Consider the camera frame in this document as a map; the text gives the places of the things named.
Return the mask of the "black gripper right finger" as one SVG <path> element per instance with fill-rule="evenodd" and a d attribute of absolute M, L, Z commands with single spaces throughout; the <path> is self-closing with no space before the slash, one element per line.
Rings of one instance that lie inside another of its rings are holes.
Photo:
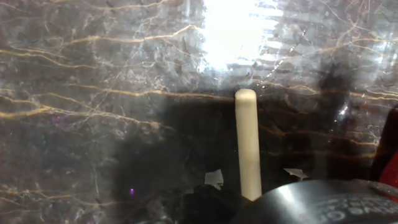
<path fill-rule="evenodd" d="M 303 181 L 308 179 L 308 175 L 303 172 L 302 169 L 291 169 L 291 168 L 284 168 L 284 170 L 294 177 L 297 177 L 299 181 Z"/>

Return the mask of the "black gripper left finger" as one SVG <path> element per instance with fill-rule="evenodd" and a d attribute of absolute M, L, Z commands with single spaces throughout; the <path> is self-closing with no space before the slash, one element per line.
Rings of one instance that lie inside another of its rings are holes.
<path fill-rule="evenodd" d="M 223 180 L 211 182 L 212 175 L 222 176 L 220 170 L 182 197 L 182 224 L 227 224 L 246 205 L 251 203 L 241 194 L 223 188 Z"/>

